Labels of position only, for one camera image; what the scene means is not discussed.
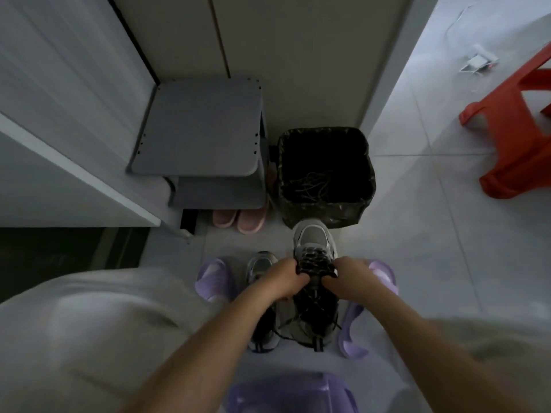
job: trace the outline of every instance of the slipper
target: slipper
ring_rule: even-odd
[[[238,217],[238,230],[243,235],[251,235],[260,230],[268,214],[269,202],[264,207],[254,210],[241,210]]]
[[[238,295],[230,267],[220,258],[201,265],[195,281],[195,291],[210,302],[229,303]]]
[[[373,273],[379,278],[379,280],[384,284],[390,291],[398,295],[398,287],[396,286],[396,276],[394,271],[387,264],[379,260],[366,260],[369,268]],[[344,315],[344,320],[342,324],[342,330],[339,334],[339,348],[341,349],[342,354],[349,359],[362,359],[369,354],[369,351],[366,348],[356,345],[352,338],[350,337],[350,327],[352,322],[361,315],[364,311],[364,307],[350,302],[348,304],[348,309]]]
[[[235,216],[237,215],[237,210],[213,210],[212,224],[216,227],[225,229],[234,224]]]

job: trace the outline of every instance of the white tile floor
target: white tile floor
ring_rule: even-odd
[[[475,1],[440,0],[368,137],[375,198],[360,224],[333,235],[340,255],[388,262],[403,298],[425,316],[482,313],[551,322],[551,189],[512,200],[486,196],[478,178],[496,160],[494,145],[483,130],[465,129],[457,121],[468,103],[551,40],[551,0],[478,0],[446,41],[445,29]],[[482,38],[483,31],[492,34]],[[488,76],[457,73],[463,60],[456,55],[460,49],[451,54],[450,45],[462,32],[463,45],[483,43],[503,59]],[[549,93],[529,92],[525,98],[535,113],[551,103]],[[551,131],[551,122],[537,119]],[[275,213],[252,236],[207,225],[203,220],[189,245],[153,231],[142,265],[169,266],[191,285],[206,258],[229,258],[239,273],[259,250],[290,255],[291,232]],[[315,354],[285,341],[265,356],[245,354],[237,380],[290,369],[341,375],[361,411],[401,411],[396,399],[391,405],[401,384],[382,361],[347,361],[335,348]]]

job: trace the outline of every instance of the gray sneaker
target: gray sneaker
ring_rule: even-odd
[[[321,284],[322,277],[337,275],[335,242],[323,222],[307,219],[294,227],[293,245],[297,273],[307,273],[310,282],[293,297],[296,321],[290,331],[301,345],[323,351],[337,326],[338,298]]]
[[[252,284],[265,275],[276,262],[277,258],[273,253],[266,250],[258,252],[256,256],[251,258],[247,266],[245,278],[247,285]],[[276,334],[278,328],[279,317],[274,303],[268,307],[256,324],[255,331],[249,341],[249,349],[251,352],[255,354],[265,354],[274,350],[279,343],[279,336]]]

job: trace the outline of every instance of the hand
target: hand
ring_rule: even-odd
[[[273,303],[280,298],[292,297],[310,281],[304,272],[296,274],[296,261],[284,258],[275,263],[266,274],[254,283]]]
[[[362,259],[344,256],[335,259],[333,264],[338,277],[322,277],[321,283],[338,298],[362,304],[370,290],[382,285]]]

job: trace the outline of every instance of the pink slipper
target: pink slipper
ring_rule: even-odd
[[[237,210],[213,210],[212,224],[216,227],[225,229],[234,224],[235,216],[238,215]]]
[[[266,202],[265,206],[255,210],[241,210],[238,217],[238,230],[243,235],[251,235],[260,230],[266,215],[268,214],[269,202]]]

